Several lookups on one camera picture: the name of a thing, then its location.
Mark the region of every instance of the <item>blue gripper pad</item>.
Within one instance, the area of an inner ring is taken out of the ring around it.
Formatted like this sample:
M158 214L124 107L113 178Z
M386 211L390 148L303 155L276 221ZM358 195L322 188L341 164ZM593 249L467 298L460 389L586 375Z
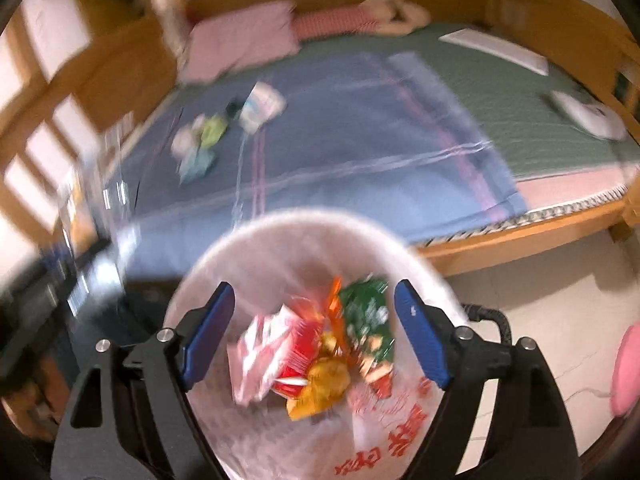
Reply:
M394 303L396 314L414 347L424 375L445 390L451 376L447 370L444 348L424 312L424 309L434 307L425 306L407 280L396 285Z
M236 307L236 295L228 283L221 283L205 308L207 313L202 323L184 348L182 384L189 391L204 379L213 355L225 334Z

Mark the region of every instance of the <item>pink pillow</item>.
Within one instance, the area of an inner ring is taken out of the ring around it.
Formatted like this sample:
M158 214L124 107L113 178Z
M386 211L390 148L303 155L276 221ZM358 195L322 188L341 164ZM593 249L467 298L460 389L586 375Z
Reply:
M228 12L198 23L191 31L183 82L210 82L240 70L297 54L291 29L291 2L270 2Z

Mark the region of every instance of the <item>orange wrapper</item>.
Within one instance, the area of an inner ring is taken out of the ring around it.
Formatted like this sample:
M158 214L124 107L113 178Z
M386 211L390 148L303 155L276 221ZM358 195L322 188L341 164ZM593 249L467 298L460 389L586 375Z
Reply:
M342 280L340 278L334 278L327 301L326 312L329 322L331 323L331 329L334 332L334 337L338 342L338 347L342 351L342 355L346 359L348 365L354 365L356 361L351 355L351 347L347 341L344 319L342 318L342 304L338 297L338 292L340 292L341 288Z

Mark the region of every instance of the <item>pink cushion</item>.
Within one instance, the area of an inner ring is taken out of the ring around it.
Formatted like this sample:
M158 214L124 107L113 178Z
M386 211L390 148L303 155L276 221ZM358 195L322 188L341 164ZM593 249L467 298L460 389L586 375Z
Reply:
M611 413L623 416L640 397L640 323L626 330L611 380Z
M204 20L191 31L183 82L210 82L223 72L297 54L291 2L270 2Z

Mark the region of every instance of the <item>blue blanket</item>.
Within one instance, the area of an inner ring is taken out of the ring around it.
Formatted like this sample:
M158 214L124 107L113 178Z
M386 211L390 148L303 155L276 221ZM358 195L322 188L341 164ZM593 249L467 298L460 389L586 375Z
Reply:
M257 80L287 101L254 136L232 124L219 162L179 186L175 131L223 112ZM491 142L413 52L361 52L266 68L167 110L123 162L137 190L141 241L129 277L185 274L220 235L276 209L323 206L371 218L407 242L472 230L526 211Z

